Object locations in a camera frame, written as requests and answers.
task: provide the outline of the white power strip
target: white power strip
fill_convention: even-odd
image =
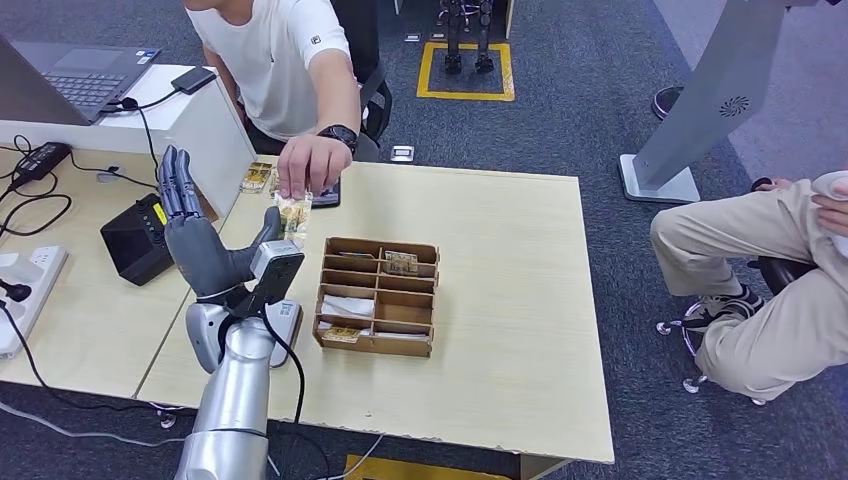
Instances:
[[[0,255],[0,272],[16,263],[20,263],[21,259],[18,258],[18,255],[17,253]],[[34,265],[41,270],[41,275],[34,282],[22,282],[32,288],[32,293],[26,300],[20,304],[13,304],[11,305],[13,308],[10,308],[13,312],[12,315],[15,317],[15,323],[18,325],[18,329],[24,335],[24,338],[27,338],[29,332],[32,331],[35,320],[38,318],[38,314],[41,313],[41,308],[44,307],[44,302],[47,301],[47,295],[53,289],[53,284],[56,282],[59,271],[62,270],[62,265],[65,264],[67,257],[68,252],[59,246],[37,248],[30,255],[30,266]],[[8,278],[5,275],[6,273],[4,272],[0,274],[0,277],[7,283],[18,283],[18,280],[15,278]],[[3,301],[7,304],[10,303],[8,297],[4,297]],[[9,325],[9,319],[5,317],[0,312],[0,358],[12,358],[21,351],[22,345],[12,326]]]

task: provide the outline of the man's arm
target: man's arm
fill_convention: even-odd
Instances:
[[[236,81],[233,79],[233,75],[230,73],[230,70],[226,65],[224,65],[224,61],[221,60],[221,57],[212,50],[209,50],[209,48],[205,45],[203,46],[203,57],[206,58],[206,63],[208,63],[210,67],[215,67],[218,70],[218,75],[221,77],[221,81],[224,82],[224,88],[227,89],[230,101],[232,101],[233,106],[236,107],[239,120],[241,120],[241,123],[244,123],[244,110],[239,107],[238,96],[236,95]]]
[[[362,122],[359,87],[350,58],[340,50],[324,50],[309,62],[309,76],[318,99],[315,132],[330,125],[344,125],[358,133]]]

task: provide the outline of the black sneaker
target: black sneaker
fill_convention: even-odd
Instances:
[[[765,300],[742,285],[739,295],[706,295],[692,305],[683,317],[683,326],[690,332],[704,333],[710,324],[724,315],[735,314],[743,320],[751,318],[763,308]]]

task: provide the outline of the wristwatch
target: wristwatch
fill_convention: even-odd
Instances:
[[[334,138],[342,143],[344,143],[347,148],[350,149],[350,153],[356,153],[356,141],[359,139],[359,135],[356,134],[353,130],[345,127],[344,125],[330,125],[318,132],[319,137],[326,138]]]

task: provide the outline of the gray metal stand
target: gray metal stand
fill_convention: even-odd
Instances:
[[[637,155],[619,159],[631,200],[701,199],[689,165],[762,107],[786,7],[818,0],[728,0],[686,88]]]

